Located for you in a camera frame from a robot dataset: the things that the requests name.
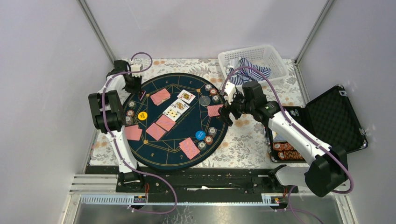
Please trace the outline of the clear triangular card cutter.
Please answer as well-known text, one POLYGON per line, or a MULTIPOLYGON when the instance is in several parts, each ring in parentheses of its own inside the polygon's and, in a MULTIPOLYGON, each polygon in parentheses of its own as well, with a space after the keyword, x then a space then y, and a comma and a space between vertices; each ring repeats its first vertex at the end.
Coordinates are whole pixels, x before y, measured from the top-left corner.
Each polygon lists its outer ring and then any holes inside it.
POLYGON ((146 91, 141 91, 140 92, 140 95, 139 95, 139 100, 140 101, 142 101, 142 99, 144 98, 145 94, 146 94, 146 91))

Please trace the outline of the red 5 chip stack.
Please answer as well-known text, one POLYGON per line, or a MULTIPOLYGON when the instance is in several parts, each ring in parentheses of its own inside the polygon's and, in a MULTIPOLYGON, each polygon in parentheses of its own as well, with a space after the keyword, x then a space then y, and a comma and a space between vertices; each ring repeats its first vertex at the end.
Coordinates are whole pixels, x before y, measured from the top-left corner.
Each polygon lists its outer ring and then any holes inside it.
POLYGON ((133 117, 135 115, 135 112, 134 112, 134 110, 128 110, 126 112, 126 115, 129 116, 129 117, 133 117))

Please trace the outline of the red playing card deck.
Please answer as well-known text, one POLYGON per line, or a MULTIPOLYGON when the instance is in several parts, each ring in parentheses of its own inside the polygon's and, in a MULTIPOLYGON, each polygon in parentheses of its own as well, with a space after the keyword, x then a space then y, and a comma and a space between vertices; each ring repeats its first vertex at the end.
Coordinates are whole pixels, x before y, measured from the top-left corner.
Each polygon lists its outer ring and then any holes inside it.
POLYGON ((155 105, 160 105, 166 100, 170 99, 170 93, 166 88, 159 90, 158 92, 150 96, 151 100, 155 105))

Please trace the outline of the yellow big blind button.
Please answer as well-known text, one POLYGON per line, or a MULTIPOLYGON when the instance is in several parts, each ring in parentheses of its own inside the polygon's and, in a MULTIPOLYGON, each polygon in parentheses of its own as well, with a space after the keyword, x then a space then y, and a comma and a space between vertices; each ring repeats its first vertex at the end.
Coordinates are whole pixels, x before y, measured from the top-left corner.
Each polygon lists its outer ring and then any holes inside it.
POLYGON ((137 118, 138 118, 138 120, 140 120, 140 121, 144 121, 144 120, 146 120, 146 119, 148 118, 148 114, 147 114, 147 112, 145 112, 145 111, 139 112, 139 113, 137 114, 137 118))

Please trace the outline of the grey chip stack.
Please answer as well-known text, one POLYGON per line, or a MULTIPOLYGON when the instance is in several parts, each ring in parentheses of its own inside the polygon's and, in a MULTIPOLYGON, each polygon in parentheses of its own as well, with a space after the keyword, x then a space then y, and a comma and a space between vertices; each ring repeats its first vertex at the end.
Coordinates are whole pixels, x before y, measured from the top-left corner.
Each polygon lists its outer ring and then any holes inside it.
POLYGON ((217 129, 215 127, 208 128, 208 135, 210 135, 214 138, 216 136, 216 134, 217 134, 217 129))
POLYGON ((212 89, 212 86, 210 84, 206 84, 205 85, 205 90, 206 91, 210 91, 210 89, 212 89))
POLYGON ((133 123, 133 118, 131 116, 126 116, 125 121, 126 121, 126 126, 130 126, 133 123))

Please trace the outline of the red card seat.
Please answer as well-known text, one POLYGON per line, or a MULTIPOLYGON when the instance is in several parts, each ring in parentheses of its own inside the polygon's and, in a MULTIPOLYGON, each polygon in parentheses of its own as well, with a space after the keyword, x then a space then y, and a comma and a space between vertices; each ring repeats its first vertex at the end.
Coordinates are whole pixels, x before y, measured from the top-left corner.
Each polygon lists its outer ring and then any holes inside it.
POLYGON ((191 138, 181 141, 179 143, 179 147, 190 160, 200 153, 200 150, 197 148, 191 138))
POLYGON ((139 141, 141 139, 142 129, 138 125, 125 127, 125 135, 127 140, 139 141))
POLYGON ((219 109, 221 109, 223 107, 223 105, 219 104, 219 105, 209 105, 207 107, 207 113, 209 117, 217 117, 220 115, 219 113, 219 109))

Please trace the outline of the clear dealer button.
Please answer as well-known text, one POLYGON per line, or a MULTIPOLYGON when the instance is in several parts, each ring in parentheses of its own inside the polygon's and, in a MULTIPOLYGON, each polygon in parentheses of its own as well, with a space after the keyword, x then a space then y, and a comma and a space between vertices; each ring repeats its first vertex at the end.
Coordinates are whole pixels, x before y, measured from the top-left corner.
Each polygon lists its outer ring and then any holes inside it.
POLYGON ((201 106, 209 106, 211 98, 209 96, 201 96, 198 101, 201 106))

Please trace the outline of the five of clubs card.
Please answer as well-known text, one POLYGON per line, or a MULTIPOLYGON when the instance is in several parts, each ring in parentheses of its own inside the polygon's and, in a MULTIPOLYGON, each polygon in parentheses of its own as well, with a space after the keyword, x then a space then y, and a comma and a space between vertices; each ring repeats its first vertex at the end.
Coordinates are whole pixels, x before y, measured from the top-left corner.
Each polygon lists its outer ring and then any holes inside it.
POLYGON ((165 115, 166 117, 168 117, 169 119, 171 119, 172 121, 177 121, 180 117, 181 117, 181 112, 178 111, 177 109, 175 109, 172 106, 167 107, 164 112, 163 115, 165 115))

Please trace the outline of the queen of spades card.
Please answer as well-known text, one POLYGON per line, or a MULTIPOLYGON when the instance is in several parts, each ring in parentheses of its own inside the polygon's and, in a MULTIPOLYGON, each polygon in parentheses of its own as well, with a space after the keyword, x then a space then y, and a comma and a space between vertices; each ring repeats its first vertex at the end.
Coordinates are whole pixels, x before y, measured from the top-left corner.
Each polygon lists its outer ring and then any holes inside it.
POLYGON ((190 108, 186 102, 179 98, 177 98, 170 106, 181 114, 190 108))

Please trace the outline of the jack of hearts card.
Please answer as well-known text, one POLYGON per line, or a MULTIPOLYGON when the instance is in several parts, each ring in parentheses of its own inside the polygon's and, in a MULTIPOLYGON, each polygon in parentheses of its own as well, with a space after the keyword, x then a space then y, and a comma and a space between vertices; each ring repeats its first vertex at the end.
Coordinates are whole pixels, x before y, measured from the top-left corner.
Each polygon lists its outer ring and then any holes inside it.
POLYGON ((192 94, 191 92, 188 92, 187 90, 181 90, 181 92, 178 94, 177 97, 182 101, 190 104, 195 98, 195 95, 192 94))

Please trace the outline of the blue small blind button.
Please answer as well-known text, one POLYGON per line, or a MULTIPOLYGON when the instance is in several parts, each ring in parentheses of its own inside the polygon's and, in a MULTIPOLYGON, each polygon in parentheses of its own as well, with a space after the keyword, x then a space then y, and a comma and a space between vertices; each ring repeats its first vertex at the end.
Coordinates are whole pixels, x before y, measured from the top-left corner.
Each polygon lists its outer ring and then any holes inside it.
POLYGON ((202 130, 196 132, 195 137, 197 140, 204 140, 206 137, 206 133, 202 130))

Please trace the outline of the green blue 50 chip stack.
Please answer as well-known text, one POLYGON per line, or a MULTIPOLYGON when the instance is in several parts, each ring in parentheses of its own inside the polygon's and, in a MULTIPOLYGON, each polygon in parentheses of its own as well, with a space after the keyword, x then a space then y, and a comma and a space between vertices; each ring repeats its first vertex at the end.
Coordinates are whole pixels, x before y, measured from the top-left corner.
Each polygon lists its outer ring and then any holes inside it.
POLYGON ((200 151, 203 151, 203 150, 206 150, 207 144, 206 144, 205 141, 200 141, 200 142, 197 144, 197 146, 198 146, 198 148, 199 148, 200 151))

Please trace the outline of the red card bottom seat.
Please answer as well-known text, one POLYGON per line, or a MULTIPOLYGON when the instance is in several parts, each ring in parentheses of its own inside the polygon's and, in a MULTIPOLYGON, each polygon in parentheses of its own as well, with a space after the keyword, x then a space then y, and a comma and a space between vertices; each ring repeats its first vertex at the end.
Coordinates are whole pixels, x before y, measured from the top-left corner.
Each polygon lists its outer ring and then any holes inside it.
POLYGON ((181 141, 179 143, 179 147, 190 160, 200 153, 200 150, 197 148, 191 138, 181 141))

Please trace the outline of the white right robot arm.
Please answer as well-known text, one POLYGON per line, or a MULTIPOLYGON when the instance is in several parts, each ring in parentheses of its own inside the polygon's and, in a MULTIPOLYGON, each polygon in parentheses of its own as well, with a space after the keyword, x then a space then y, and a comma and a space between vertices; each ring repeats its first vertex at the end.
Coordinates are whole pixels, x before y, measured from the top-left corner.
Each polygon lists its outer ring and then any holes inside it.
POLYGON ((354 189, 354 180, 347 168, 347 153, 340 146, 330 146, 320 140, 298 122, 282 106, 276 96, 268 101, 257 81, 243 84, 242 92, 231 82, 223 84, 221 96, 226 102, 219 109, 220 119, 229 126, 233 124, 232 114, 238 119, 250 114, 265 127, 280 134, 307 163, 306 167, 281 165, 271 172, 269 189, 280 192, 286 186, 307 187, 319 197, 328 193, 348 194, 354 189))

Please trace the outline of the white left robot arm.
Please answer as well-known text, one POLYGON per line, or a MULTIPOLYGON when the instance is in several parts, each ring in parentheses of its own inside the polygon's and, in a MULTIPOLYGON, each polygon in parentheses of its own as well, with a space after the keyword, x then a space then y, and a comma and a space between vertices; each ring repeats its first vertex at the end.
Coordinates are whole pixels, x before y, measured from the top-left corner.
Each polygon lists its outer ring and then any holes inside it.
POLYGON ((138 172, 137 160, 129 149, 126 137, 126 116, 118 92, 132 86, 140 77, 131 76, 131 66, 127 61, 114 61, 114 69, 107 74, 104 86, 88 96, 93 124, 109 140, 113 147, 118 167, 118 185, 126 185, 134 192, 144 188, 145 180, 138 172))

